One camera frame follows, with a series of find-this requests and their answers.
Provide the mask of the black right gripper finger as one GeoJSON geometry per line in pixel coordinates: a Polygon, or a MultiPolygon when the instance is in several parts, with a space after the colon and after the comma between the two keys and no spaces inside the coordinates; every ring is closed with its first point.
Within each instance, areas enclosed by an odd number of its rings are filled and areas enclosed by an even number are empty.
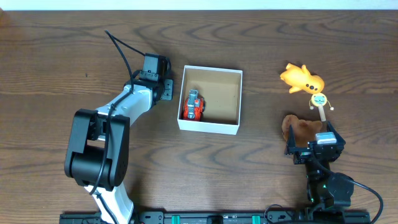
{"type": "Polygon", "coordinates": [[[344,144],[345,140],[340,136],[340,134],[336,131],[336,129],[333,127],[333,125],[331,124],[330,121],[326,122],[326,130],[329,133],[333,133],[335,139],[336,139],[336,143],[337,144],[344,144]]]}
{"type": "Polygon", "coordinates": [[[286,143],[286,150],[294,150],[296,147],[295,136],[294,136],[294,129],[293,126],[289,126],[289,134],[286,143]]]}

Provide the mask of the red toy truck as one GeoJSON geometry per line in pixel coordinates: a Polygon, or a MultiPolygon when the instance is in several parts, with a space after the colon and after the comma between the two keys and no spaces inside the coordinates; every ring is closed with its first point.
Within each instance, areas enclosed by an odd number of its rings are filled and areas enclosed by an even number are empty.
{"type": "Polygon", "coordinates": [[[198,90],[190,90],[183,107],[183,119],[189,121],[201,121],[205,110],[205,100],[200,97],[198,90]]]}

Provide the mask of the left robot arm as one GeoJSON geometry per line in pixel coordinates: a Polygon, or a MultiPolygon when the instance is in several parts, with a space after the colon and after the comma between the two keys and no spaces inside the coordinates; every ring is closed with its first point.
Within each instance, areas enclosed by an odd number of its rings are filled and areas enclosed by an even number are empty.
{"type": "Polygon", "coordinates": [[[122,92],[95,110],[73,118],[64,171],[94,198],[99,212],[61,214],[60,223],[134,223],[134,204],[123,180],[129,159],[129,131],[160,100],[171,100],[173,80],[167,57],[145,54],[122,92]]]}

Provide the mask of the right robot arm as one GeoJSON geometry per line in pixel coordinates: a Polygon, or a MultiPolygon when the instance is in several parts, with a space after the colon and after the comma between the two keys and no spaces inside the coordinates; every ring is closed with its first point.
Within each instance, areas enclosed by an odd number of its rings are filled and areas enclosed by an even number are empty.
{"type": "Polygon", "coordinates": [[[295,211],[292,220],[317,223],[351,221],[345,208],[351,206],[352,178],[330,170],[330,163],[340,157],[345,144],[330,122],[326,123],[326,131],[317,133],[315,140],[306,146],[297,145],[294,129],[289,127],[285,154],[293,156],[295,165],[305,166],[307,197],[311,202],[309,207],[295,211]]]}

